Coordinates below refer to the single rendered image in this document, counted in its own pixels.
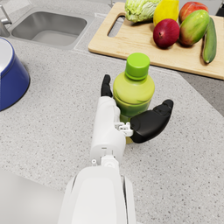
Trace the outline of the steel faucet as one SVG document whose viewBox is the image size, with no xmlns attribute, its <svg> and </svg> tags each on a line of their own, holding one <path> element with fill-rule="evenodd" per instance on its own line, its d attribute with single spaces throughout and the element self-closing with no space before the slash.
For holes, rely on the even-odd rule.
<svg viewBox="0 0 224 224">
<path fill-rule="evenodd" d="M 0 36 L 8 38 L 10 36 L 9 31 L 6 29 L 6 25 L 11 25 L 12 22 L 6 13 L 4 7 L 0 4 L 0 10 L 2 11 L 4 18 L 0 19 Z"/>
</svg>

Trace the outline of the green cabbage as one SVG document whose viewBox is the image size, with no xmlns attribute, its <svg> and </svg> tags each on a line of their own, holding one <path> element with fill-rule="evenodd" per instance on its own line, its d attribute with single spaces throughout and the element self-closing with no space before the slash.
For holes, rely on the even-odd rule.
<svg viewBox="0 0 224 224">
<path fill-rule="evenodd" d="M 125 17 L 133 23 L 150 20 L 160 2 L 161 0 L 126 0 Z"/>
</svg>

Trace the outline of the wooden cutting board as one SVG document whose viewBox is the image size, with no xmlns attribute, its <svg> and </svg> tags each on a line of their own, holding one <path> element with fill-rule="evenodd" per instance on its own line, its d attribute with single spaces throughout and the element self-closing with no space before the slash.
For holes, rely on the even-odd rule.
<svg viewBox="0 0 224 224">
<path fill-rule="evenodd" d="M 217 51 L 215 59 L 206 64 L 201 56 L 201 40 L 192 47 L 175 43 L 166 50 L 158 48 L 153 41 L 153 23 L 132 24 L 124 19 L 118 33 L 109 37 L 115 21 L 124 15 L 124 3 L 115 3 L 90 41 L 90 52 L 120 59 L 127 59 L 135 52 L 144 53 L 153 66 L 224 80 L 224 17 L 212 16 L 217 35 Z"/>
</svg>

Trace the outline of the green red mango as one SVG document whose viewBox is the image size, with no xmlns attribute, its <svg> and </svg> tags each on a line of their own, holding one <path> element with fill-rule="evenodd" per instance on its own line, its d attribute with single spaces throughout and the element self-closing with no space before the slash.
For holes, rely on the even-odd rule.
<svg viewBox="0 0 224 224">
<path fill-rule="evenodd" d="M 209 20 L 209 14 L 205 10 L 196 10 L 187 16 L 179 28 L 180 44 L 192 46 L 199 42 L 206 33 Z"/>
</svg>

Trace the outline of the green cucumber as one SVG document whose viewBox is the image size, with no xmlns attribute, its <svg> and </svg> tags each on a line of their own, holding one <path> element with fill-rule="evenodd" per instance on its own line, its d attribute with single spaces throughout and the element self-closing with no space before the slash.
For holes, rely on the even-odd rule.
<svg viewBox="0 0 224 224">
<path fill-rule="evenodd" d="M 202 58 L 206 64 L 211 63 L 216 56 L 217 49 L 217 37 L 214 20 L 209 19 L 209 24 L 206 29 L 206 35 L 204 37 L 204 47 L 202 52 Z"/>
</svg>

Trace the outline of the green tea bottle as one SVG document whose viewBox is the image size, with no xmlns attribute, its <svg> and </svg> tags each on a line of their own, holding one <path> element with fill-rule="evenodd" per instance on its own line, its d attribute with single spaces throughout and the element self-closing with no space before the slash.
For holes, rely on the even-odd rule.
<svg viewBox="0 0 224 224">
<path fill-rule="evenodd" d="M 120 109 L 120 120 L 129 122 L 133 116 L 143 113 L 150 105 L 155 91 L 153 79 L 148 75 L 150 59 L 135 52 L 126 61 L 125 71 L 116 76 L 113 96 Z"/>
</svg>

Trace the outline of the steel sink basin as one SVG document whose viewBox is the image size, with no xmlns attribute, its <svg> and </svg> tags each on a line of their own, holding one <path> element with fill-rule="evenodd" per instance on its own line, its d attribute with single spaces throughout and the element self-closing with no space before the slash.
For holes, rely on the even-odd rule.
<svg viewBox="0 0 224 224">
<path fill-rule="evenodd" d="M 34 7 L 10 28 L 10 36 L 35 44 L 72 50 L 94 17 Z"/>
</svg>

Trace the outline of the yellow lemon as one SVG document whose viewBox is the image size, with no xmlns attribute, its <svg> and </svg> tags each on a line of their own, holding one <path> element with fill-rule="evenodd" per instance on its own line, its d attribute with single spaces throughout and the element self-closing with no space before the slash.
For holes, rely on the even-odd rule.
<svg viewBox="0 0 224 224">
<path fill-rule="evenodd" d="M 153 24 L 171 18 L 177 20 L 179 16 L 179 0 L 162 0 L 156 7 L 153 15 Z"/>
</svg>

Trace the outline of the blue pot with white lid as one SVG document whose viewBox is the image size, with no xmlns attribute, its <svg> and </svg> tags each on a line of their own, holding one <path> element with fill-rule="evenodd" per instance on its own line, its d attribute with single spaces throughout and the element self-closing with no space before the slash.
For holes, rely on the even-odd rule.
<svg viewBox="0 0 224 224">
<path fill-rule="evenodd" d="M 30 75 L 11 43 L 0 38 L 0 111 L 19 101 L 30 85 Z"/>
</svg>

